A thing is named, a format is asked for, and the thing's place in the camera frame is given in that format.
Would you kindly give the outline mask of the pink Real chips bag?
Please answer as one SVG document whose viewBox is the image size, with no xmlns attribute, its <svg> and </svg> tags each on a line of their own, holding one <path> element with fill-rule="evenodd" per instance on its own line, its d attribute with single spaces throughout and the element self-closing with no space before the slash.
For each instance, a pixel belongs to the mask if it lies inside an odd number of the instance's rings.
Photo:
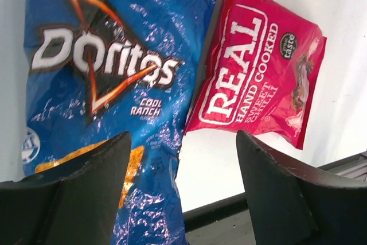
<svg viewBox="0 0 367 245">
<path fill-rule="evenodd" d="M 185 132 L 274 132 L 303 149 L 326 41 L 273 0 L 222 0 Z"/>
</svg>

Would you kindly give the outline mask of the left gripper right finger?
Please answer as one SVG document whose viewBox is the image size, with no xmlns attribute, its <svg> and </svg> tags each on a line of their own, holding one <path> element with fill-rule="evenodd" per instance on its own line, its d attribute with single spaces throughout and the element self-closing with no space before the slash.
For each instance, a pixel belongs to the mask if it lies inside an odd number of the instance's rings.
<svg viewBox="0 0 367 245">
<path fill-rule="evenodd" d="M 365 244 L 366 183 L 310 166 L 245 131 L 237 155 L 257 244 Z"/>
</svg>

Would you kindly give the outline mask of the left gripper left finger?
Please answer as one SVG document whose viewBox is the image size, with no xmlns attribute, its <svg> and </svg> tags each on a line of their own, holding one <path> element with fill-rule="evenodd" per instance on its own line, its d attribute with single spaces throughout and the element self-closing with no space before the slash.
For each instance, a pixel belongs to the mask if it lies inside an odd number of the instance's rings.
<svg viewBox="0 0 367 245">
<path fill-rule="evenodd" d="M 131 150 L 122 132 L 20 181 L 1 183 L 1 244 L 111 244 Z"/>
</svg>

